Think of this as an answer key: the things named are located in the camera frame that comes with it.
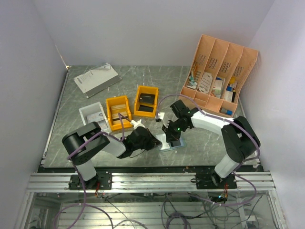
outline gray marble surface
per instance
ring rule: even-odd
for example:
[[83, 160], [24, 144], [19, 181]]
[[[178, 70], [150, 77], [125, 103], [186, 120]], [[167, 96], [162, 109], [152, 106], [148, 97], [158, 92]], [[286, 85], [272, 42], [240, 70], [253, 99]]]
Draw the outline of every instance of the gray marble surface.
[[[130, 110], [133, 113], [138, 85], [156, 86], [160, 90], [159, 99], [168, 94], [179, 93], [189, 71], [189, 66], [113, 66], [122, 80], [107, 90], [103, 90], [87, 99], [77, 87], [73, 78], [95, 68], [96, 66], [72, 66], [64, 88], [58, 115], [51, 134], [47, 149], [44, 167], [72, 167], [66, 159], [67, 152], [61, 139], [69, 132], [83, 126], [79, 108], [101, 102], [106, 112], [105, 99], [126, 95]], [[174, 114], [169, 106], [177, 99], [170, 97], [161, 105], [162, 112]], [[243, 115], [240, 105], [235, 115]], [[162, 123], [153, 118], [132, 117], [134, 120], [142, 119], [152, 134], [161, 134]], [[110, 154], [100, 152], [92, 160], [97, 167], [153, 167], [153, 166], [204, 166], [216, 165], [225, 155], [222, 137], [203, 129], [192, 129], [182, 133], [186, 146], [172, 151], [160, 152], [158, 148], [144, 152], [135, 158], [117, 159]]]

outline black mounting bracket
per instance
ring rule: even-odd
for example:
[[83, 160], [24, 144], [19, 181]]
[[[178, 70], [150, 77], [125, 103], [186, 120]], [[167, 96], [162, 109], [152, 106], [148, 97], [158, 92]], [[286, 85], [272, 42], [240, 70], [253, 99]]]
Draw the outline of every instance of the black mounting bracket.
[[191, 182], [196, 183], [197, 189], [224, 189], [225, 184], [228, 185], [228, 189], [237, 188], [235, 176], [233, 174], [230, 174], [220, 183], [215, 185], [212, 180], [212, 173], [196, 173], [195, 179], [192, 179]]
[[[97, 189], [99, 184], [100, 190], [111, 190], [112, 187], [112, 175], [108, 171], [98, 171], [96, 176], [90, 179], [88, 182], [85, 182], [86, 189]], [[69, 182], [69, 190], [82, 190], [80, 177], [72, 175]]]

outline yellow bin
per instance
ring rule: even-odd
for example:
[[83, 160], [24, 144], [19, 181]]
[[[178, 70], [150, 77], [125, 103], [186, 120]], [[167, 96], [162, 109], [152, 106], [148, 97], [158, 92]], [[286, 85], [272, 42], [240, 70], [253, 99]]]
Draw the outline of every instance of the yellow bin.
[[[142, 93], [154, 94], [155, 98], [154, 98], [153, 104], [147, 104], [147, 103], [140, 102], [139, 101], [140, 94], [142, 94]], [[157, 105], [158, 105], [158, 96], [159, 96], [159, 88], [158, 87], [139, 86], [138, 87], [138, 92], [137, 92], [137, 97], [135, 98], [135, 103], [134, 103], [134, 112], [133, 112], [134, 115], [155, 118], [156, 111], [157, 111]], [[153, 111], [152, 112], [139, 111], [140, 105], [152, 107]]]
[[[122, 124], [119, 120], [114, 121], [113, 116], [118, 117], [118, 113], [127, 116], [129, 120], [132, 119], [132, 114], [129, 109], [127, 96], [119, 96], [115, 98], [106, 99], [107, 118], [112, 131], [122, 129]], [[126, 119], [122, 119], [124, 128], [132, 127], [132, 124]]]

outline gray wall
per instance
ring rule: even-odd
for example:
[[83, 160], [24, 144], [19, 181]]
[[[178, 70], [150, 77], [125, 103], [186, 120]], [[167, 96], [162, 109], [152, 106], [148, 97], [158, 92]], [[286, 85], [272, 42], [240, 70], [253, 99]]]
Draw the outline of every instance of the gray wall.
[[67, 65], [190, 65], [201, 34], [249, 45], [273, 2], [35, 0]]
[[0, 3], [0, 224], [13, 228], [66, 68], [31, 0]]
[[291, 229], [304, 228], [305, 214], [304, 8], [303, 0], [275, 0], [250, 44], [260, 58], [241, 95]]

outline slatted floor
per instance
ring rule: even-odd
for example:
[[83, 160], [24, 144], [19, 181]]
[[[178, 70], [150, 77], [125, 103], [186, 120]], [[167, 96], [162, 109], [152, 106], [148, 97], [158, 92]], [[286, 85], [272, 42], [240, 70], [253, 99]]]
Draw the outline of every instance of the slatted floor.
[[[162, 220], [161, 220], [161, 208], [162, 202], [147, 202], [147, 203], [113, 203], [120, 211], [124, 212], [124, 214], [136, 221], [145, 224], [148, 229], [161, 229], [163, 228]], [[183, 213], [188, 216], [196, 216], [201, 214], [204, 209], [201, 202], [173, 202], [177, 211]], [[92, 205], [97, 206], [105, 210], [110, 217], [112, 218], [113, 224], [117, 225], [122, 220], [126, 219], [125, 216], [120, 213], [115, 207], [113, 207], [109, 203], [92, 203]], [[67, 209], [64, 213], [60, 215], [59, 220], [59, 229], [66, 229], [69, 225], [71, 225], [78, 213], [80, 212], [81, 207], [73, 207]], [[166, 211], [170, 214], [173, 213], [173, 208], [169, 203], [166, 204]], [[218, 208], [213, 211], [214, 214], [220, 218], [225, 219], [226, 212], [224, 208]], [[199, 219], [189, 219], [192, 229], [203, 229], [203, 228], [211, 228], [214, 229], [215, 226], [212, 225], [210, 219], [206, 214], [202, 215], [203, 218]], [[163, 213], [164, 223], [167, 220], [167, 216]], [[231, 228], [237, 223], [241, 221], [239, 217], [239, 213], [234, 212], [230, 214], [229, 219], [225, 223], [226, 228]], [[216, 220], [216, 224], [219, 228], [224, 228], [224, 223]], [[134, 223], [136, 229], [142, 229], [143, 227], [138, 226]], [[84, 213], [81, 216], [81, 219], [76, 223], [76, 229], [110, 229], [110, 221], [107, 216], [101, 213], [99, 210], [94, 208], [85, 208]], [[116, 227], [117, 229], [133, 229], [133, 225], [131, 222], [124, 222], [122, 225]], [[183, 229], [182, 221], [180, 219], [175, 219], [171, 222], [171, 229]], [[235, 227], [235, 229], [242, 228], [241, 225]]]

